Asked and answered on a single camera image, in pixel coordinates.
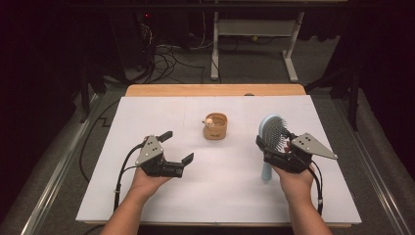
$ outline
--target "brush bristles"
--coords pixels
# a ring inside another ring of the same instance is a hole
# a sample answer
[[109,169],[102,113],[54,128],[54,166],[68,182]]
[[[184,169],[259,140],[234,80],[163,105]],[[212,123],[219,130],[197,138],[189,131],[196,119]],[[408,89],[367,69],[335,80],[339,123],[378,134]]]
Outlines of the brush bristles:
[[287,138],[287,123],[280,117],[270,118],[262,128],[262,140],[274,150],[282,150],[284,147],[283,138]]

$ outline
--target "white table surface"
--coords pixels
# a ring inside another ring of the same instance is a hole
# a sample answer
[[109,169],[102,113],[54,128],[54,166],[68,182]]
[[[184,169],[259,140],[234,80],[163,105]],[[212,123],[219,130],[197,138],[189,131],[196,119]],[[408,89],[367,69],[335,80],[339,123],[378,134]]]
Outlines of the white table surface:
[[[228,117],[223,140],[206,140],[202,121],[209,113]],[[311,133],[330,148],[309,96],[123,97],[95,167],[76,220],[106,222],[113,213],[114,189],[128,152],[147,135],[173,137],[161,143],[170,162],[191,153],[182,178],[164,184],[143,210],[142,223],[202,225],[283,225],[290,222],[279,177],[261,179],[262,153],[255,144],[258,127],[269,114],[278,114],[296,135]],[[130,158],[133,166],[139,151]],[[361,219],[337,161],[314,156],[324,179],[323,218],[332,224]],[[134,169],[122,178],[120,201]],[[312,200],[317,205],[315,183]]]

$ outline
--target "hand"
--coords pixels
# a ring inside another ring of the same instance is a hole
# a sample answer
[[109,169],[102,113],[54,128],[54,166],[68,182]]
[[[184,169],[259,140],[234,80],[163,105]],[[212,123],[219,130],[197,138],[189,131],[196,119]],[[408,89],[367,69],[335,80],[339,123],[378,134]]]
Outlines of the hand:
[[[290,152],[290,142],[284,148],[286,152]],[[280,176],[281,188],[283,189],[286,199],[291,203],[309,203],[311,202],[311,185],[313,176],[308,170],[297,173],[288,173],[287,171],[272,166]]]
[[137,203],[145,204],[170,179],[171,177],[148,176],[142,168],[137,167],[127,196],[133,197]]

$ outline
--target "wooden table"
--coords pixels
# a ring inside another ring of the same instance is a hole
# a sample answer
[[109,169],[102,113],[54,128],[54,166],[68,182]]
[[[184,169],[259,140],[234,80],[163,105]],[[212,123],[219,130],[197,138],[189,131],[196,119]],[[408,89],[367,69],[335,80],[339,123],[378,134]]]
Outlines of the wooden table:
[[299,84],[160,84],[131,85],[125,96],[286,96],[305,95]]

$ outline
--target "black cable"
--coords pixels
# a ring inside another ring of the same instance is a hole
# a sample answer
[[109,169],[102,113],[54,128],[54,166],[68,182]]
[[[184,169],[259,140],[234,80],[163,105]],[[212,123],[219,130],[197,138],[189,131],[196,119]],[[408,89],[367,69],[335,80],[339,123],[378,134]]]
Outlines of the black cable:
[[110,80],[104,77],[104,82],[109,85],[115,85],[115,86],[129,86],[131,84],[137,84],[139,80],[142,80],[146,78],[147,76],[149,76],[152,73],[153,69],[154,67],[152,63],[148,63],[143,69],[143,71],[137,76],[135,76],[134,78],[130,78],[130,79],[127,78],[126,81],[114,81],[114,80]]
[[320,185],[320,181],[318,180],[317,175],[315,174],[314,170],[311,169],[310,166],[307,169],[315,179],[315,184],[317,186],[317,195],[318,195],[317,196],[317,199],[318,199],[317,211],[321,215],[323,212],[323,191]]
[[217,69],[217,78],[219,79],[219,84],[222,84],[222,77],[220,75],[220,71],[219,71],[219,67],[217,66],[217,64],[214,62],[213,58],[210,59],[211,63],[216,67]]
[[150,74],[146,77],[146,79],[143,81],[143,84],[148,84],[153,76],[153,72],[156,70],[156,62],[155,62],[155,56],[156,56],[156,50],[153,50],[153,56],[150,57],[150,64],[152,65],[153,69],[151,70]]
[[[163,69],[163,71],[161,71],[161,69],[156,69],[156,71],[158,71],[159,73],[161,73],[161,75],[159,75],[159,77],[149,80],[148,83],[154,83],[158,80],[164,79],[164,78],[170,78],[173,79],[177,82],[183,83],[180,80],[177,80],[173,77],[171,77],[170,75],[174,72],[175,66],[176,64],[179,64],[181,66],[185,66],[185,67],[189,67],[189,68],[195,68],[195,69],[202,69],[202,73],[201,73],[201,79],[203,79],[204,73],[205,73],[205,67],[201,67],[201,66],[191,66],[185,63],[180,62],[175,56],[174,56],[174,52],[173,52],[173,46],[170,45],[170,47],[166,47],[166,46],[159,46],[159,48],[166,48],[168,49],[166,52],[162,53],[162,54],[156,54],[157,56],[160,56],[163,58],[163,60],[157,61],[156,64],[160,63],[160,62],[165,62],[166,63],[166,68]],[[173,61],[169,60],[167,58],[167,56],[171,57],[173,59]]]
[[[311,175],[313,176],[313,178],[315,180],[315,184],[316,184],[316,188],[317,188],[317,200],[318,200],[317,211],[321,215],[323,213],[323,184],[320,184],[320,180],[318,179],[318,177],[315,174],[314,170],[311,169],[309,164],[306,164],[300,157],[298,157],[296,155],[293,155],[293,156],[295,158],[297,158],[297,160],[299,160],[299,162],[302,163],[306,167],[306,169],[311,173]],[[323,177],[322,177],[320,168],[318,167],[318,165],[314,161],[311,161],[311,162],[314,163],[317,166],[317,170],[320,173],[321,182],[323,182]]]
[[116,182],[116,187],[115,187],[114,212],[115,212],[116,208],[118,208],[118,204],[119,204],[119,193],[120,193],[120,190],[121,190],[121,178],[122,178],[122,175],[126,171],[125,166],[127,165],[127,162],[129,160],[129,158],[131,157],[131,155],[136,150],[143,148],[144,143],[145,143],[145,141],[143,143],[135,146],[134,148],[132,148],[131,151],[128,153],[127,157],[125,158],[124,163],[122,164],[122,168],[119,171],[118,181]]
[[165,48],[165,49],[167,49],[167,51],[164,52],[163,54],[167,54],[167,53],[169,53],[169,52],[171,52],[173,50],[173,45],[171,45],[171,44],[170,44],[169,47],[167,47],[165,44],[161,44],[161,45],[159,45],[157,47],[158,48]]
[[94,226],[94,227],[90,228],[88,231],[86,231],[83,235],[88,235],[88,234],[90,234],[91,232],[93,232],[93,231],[95,231],[96,229],[101,228],[101,227],[104,227],[104,225],[97,225],[97,226]]
[[129,168],[123,170],[122,174],[124,174],[126,171],[128,171],[129,169],[132,169],[132,168],[138,168],[138,166],[136,166],[136,165],[135,166],[130,166]]
[[168,77],[168,78],[170,78],[170,79],[172,79],[172,80],[175,80],[175,81],[177,81],[178,83],[180,83],[180,84],[186,84],[186,82],[183,82],[183,81],[181,81],[181,80],[179,80],[179,79],[176,79],[176,78],[174,78],[174,77],[171,77],[171,76],[169,76],[169,75],[166,75],[165,77]]
[[88,139],[89,139],[89,136],[91,135],[91,133],[92,133],[92,130],[94,129],[94,126],[97,124],[97,122],[98,122],[98,120],[103,120],[104,121],[104,123],[103,123],[103,127],[110,127],[110,125],[107,125],[106,124],[106,121],[107,121],[107,118],[106,117],[102,117],[102,115],[107,111],[107,110],[109,110],[113,105],[115,105],[116,103],[118,103],[119,102],[119,100],[117,100],[117,101],[115,101],[115,102],[113,102],[112,104],[110,104],[108,107],[106,107],[101,113],[100,113],[100,115],[98,116],[98,118],[97,119],[95,119],[95,121],[94,121],[94,123],[92,124],[92,127],[89,129],[89,132],[88,132],[88,134],[86,135],[86,138],[85,138],[85,141],[83,142],[83,146],[82,146],[82,149],[81,149],[81,151],[80,151],[80,154],[79,154],[79,169],[80,169],[80,172],[82,173],[82,176],[83,176],[83,178],[86,180],[86,182],[88,182],[89,183],[89,181],[90,181],[90,179],[88,178],[88,176],[86,176],[86,173],[85,173],[85,171],[83,170],[83,166],[82,166],[82,158],[83,158],[83,152],[85,151],[85,147],[86,147],[86,143],[88,142]]

